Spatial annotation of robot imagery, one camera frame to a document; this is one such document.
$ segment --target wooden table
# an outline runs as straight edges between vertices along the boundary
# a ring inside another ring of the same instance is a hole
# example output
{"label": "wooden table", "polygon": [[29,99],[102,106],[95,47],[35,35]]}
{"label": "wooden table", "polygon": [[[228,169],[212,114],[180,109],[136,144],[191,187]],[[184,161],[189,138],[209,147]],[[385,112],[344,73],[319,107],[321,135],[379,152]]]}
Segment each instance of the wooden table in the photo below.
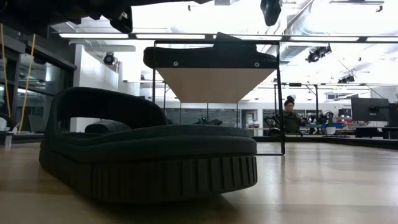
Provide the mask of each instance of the wooden table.
{"label": "wooden table", "polygon": [[[259,143],[259,152],[279,143]],[[0,223],[397,223],[398,153],[287,143],[257,157],[254,187],[154,206],[98,205],[40,168],[39,145],[0,148]]]}

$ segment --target wooden panel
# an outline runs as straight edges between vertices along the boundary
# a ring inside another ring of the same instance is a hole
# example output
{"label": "wooden panel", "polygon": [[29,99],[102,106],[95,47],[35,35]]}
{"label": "wooden panel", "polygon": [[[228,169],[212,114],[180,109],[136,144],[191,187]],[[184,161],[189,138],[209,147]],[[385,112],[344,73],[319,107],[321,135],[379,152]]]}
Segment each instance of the wooden panel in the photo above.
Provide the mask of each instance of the wooden panel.
{"label": "wooden panel", "polygon": [[158,68],[182,103],[237,103],[274,69]]}

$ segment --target person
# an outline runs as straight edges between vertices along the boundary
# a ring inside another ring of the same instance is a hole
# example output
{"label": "person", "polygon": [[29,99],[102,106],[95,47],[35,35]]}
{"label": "person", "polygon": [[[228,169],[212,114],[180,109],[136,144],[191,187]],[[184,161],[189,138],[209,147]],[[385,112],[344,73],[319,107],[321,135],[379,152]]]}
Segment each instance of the person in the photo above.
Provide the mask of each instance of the person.
{"label": "person", "polygon": [[294,113],[294,99],[291,96],[287,97],[284,103],[284,126],[286,134],[297,134],[300,132],[301,119]]}

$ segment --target security camera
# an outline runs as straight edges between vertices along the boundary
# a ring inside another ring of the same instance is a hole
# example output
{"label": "security camera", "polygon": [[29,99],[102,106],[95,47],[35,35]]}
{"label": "security camera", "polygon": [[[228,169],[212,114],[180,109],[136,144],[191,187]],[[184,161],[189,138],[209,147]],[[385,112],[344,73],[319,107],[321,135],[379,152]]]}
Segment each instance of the security camera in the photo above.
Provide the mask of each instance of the security camera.
{"label": "security camera", "polygon": [[114,52],[107,52],[104,57],[105,65],[114,65],[118,62],[118,59],[114,56]]}
{"label": "security camera", "polygon": [[330,44],[328,44],[327,47],[315,47],[313,49],[310,49],[310,54],[305,60],[308,63],[315,63],[330,53],[331,53]]}

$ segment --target fluorescent light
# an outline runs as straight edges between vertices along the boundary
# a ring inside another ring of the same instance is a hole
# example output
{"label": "fluorescent light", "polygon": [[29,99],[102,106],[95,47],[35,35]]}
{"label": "fluorescent light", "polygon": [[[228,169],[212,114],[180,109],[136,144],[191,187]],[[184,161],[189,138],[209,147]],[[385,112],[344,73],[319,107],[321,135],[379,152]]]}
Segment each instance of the fluorescent light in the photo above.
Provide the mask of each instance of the fluorescent light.
{"label": "fluorescent light", "polygon": [[166,99],[178,99],[177,97],[172,97],[172,96],[166,96],[166,97],[164,97],[164,96],[155,96],[155,99],[164,99],[164,98],[166,98]]}
{"label": "fluorescent light", "polygon": [[367,84],[367,86],[398,86],[398,84]]}
{"label": "fluorescent light", "polygon": [[64,33],[60,34],[62,38],[69,39],[128,39],[128,34],[94,34],[94,33]]}
{"label": "fluorescent light", "polygon": [[327,43],[314,43],[314,42],[287,42],[288,46],[299,46],[299,47],[327,47]]}
{"label": "fluorescent light", "polygon": [[372,1],[372,0],[368,0],[368,1],[352,1],[352,0],[332,0],[329,2],[329,4],[350,4],[350,5],[354,5],[354,4],[360,4],[360,5],[380,5],[380,4],[384,4],[384,1]]}
{"label": "fluorescent light", "polygon": [[233,35],[243,40],[282,40],[282,36],[278,35]]}
{"label": "fluorescent light", "polygon": [[204,39],[201,34],[137,34],[138,39]]}
{"label": "fluorescent light", "polygon": [[327,86],[363,86],[361,83],[325,83]]}
{"label": "fluorescent light", "polygon": [[[139,80],[139,81],[123,80],[123,81],[124,82],[128,82],[128,83],[153,83],[154,82],[152,80]],[[164,83],[164,81],[156,80],[155,83]]]}
{"label": "fluorescent light", "polygon": [[368,37],[367,42],[398,42],[398,37]]}
{"label": "fluorescent light", "polygon": [[324,37],[306,37],[306,36],[300,36],[300,37],[290,37],[289,40],[291,41],[306,41],[306,42],[311,42],[311,41],[323,41],[323,42],[346,42],[346,41],[357,41],[359,37],[329,37],[329,36],[324,36]]}
{"label": "fluorescent light", "polygon": [[17,92],[18,93],[25,93],[26,92],[26,90],[25,89],[21,89],[21,88],[19,88],[18,90],[17,90]]}

